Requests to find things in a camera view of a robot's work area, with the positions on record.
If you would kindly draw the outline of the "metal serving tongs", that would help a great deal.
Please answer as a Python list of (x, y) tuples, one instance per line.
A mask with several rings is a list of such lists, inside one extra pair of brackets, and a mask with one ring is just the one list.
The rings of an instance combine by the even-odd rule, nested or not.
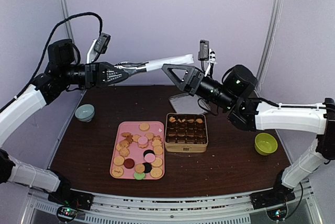
[(115, 65), (116, 68), (126, 71), (129, 76), (133, 76), (138, 73), (150, 72), (154, 70), (159, 70), (164, 64), (175, 64), (175, 65), (185, 65), (193, 64), (194, 57), (192, 54), (179, 55), (175, 57), (162, 58), (157, 60), (150, 60), (141, 63), (132, 62), (120, 62)]

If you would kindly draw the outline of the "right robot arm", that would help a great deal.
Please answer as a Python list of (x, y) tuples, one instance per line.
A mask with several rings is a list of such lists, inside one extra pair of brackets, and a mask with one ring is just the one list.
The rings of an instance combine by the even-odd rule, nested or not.
[(327, 161), (334, 160), (334, 100), (308, 105), (282, 104), (250, 95), (257, 79), (243, 65), (235, 65), (221, 82), (189, 65), (164, 64), (163, 72), (182, 92), (198, 95), (228, 113), (238, 129), (294, 130), (316, 134), (310, 147), (292, 165), (277, 176), (268, 198), (279, 204), (304, 178)]

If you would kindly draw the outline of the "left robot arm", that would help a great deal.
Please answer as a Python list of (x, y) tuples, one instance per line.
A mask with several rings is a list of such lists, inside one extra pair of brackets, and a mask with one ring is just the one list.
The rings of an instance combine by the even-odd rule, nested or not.
[[(121, 65), (89, 60), (74, 60), (80, 53), (71, 39), (59, 40), (48, 46), (49, 62), (45, 71), (29, 82), (23, 93), (1, 112), (1, 144), (33, 114), (50, 105), (69, 86), (79, 89), (105, 87), (129, 77)], [(1, 183), (18, 183), (38, 188), (55, 196), (64, 205), (75, 201), (71, 183), (61, 174), (22, 162), (1, 150)]]

